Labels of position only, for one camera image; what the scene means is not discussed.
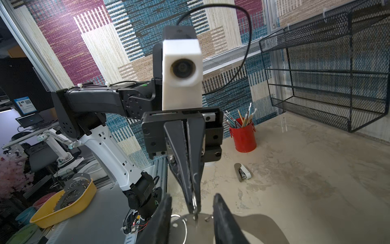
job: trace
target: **black wire mesh shelf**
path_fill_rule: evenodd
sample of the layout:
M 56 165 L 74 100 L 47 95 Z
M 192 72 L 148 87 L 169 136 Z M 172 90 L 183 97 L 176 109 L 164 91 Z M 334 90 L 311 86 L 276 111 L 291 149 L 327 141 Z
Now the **black wire mesh shelf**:
M 267 77 L 273 106 L 355 132 L 385 116 L 390 95 L 390 4 L 357 0 L 260 40 L 288 67 Z M 271 91 L 284 94 L 280 100 Z

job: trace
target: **metal disc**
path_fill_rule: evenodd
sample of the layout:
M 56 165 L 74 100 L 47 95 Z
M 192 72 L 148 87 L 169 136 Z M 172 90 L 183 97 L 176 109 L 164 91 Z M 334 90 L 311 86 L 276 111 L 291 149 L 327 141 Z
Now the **metal disc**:
M 252 214 L 241 217 L 233 214 L 233 217 L 251 243 L 289 244 L 283 231 L 273 219 L 266 215 Z M 212 215 L 199 214 L 197 224 L 193 214 L 187 214 L 172 221 L 169 244 L 183 244 L 185 239 L 185 244 L 213 244 L 214 219 Z
M 193 214 L 187 214 L 171 222 L 169 244 L 213 243 L 214 221 L 209 214 L 198 214 L 198 223 Z

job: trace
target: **white camera housing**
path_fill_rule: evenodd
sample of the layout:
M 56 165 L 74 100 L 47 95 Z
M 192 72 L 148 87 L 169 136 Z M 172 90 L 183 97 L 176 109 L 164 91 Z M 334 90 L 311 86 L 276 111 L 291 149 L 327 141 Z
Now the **white camera housing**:
M 172 65 L 180 59 L 193 62 L 195 67 L 187 78 L 179 78 Z M 198 39 L 165 39 L 163 41 L 162 109 L 191 109 L 202 107 L 203 63 Z

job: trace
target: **teal bucket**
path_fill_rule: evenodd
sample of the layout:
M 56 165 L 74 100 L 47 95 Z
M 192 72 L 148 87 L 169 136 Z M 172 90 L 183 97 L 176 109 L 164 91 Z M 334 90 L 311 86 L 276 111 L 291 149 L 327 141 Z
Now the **teal bucket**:
M 29 207 L 23 212 L 21 212 L 15 220 L 18 221 L 18 223 L 22 225 L 28 225 L 30 223 L 30 219 L 34 214 L 37 212 L 37 210 L 34 207 Z

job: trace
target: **red pencil holder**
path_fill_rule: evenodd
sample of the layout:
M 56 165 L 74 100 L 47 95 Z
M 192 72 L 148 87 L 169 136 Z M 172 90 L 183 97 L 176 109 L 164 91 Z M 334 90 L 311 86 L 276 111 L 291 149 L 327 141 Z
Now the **red pencil holder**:
M 238 118 L 236 119 L 240 125 L 242 124 L 241 119 Z M 256 139 L 255 139 L 255 125 L 250 123 L 249 125 L 239 128 L 239 129 L 234 129 L 234 128 L 229 128 L 230 131 L 230 136 L 233 137 L 234 139 L 234 145 L 236 146 L 236 150 L 241 152 L 241 153 L 248 153 L 250 151 L 253 151 L 257 144 L 256 144 Z

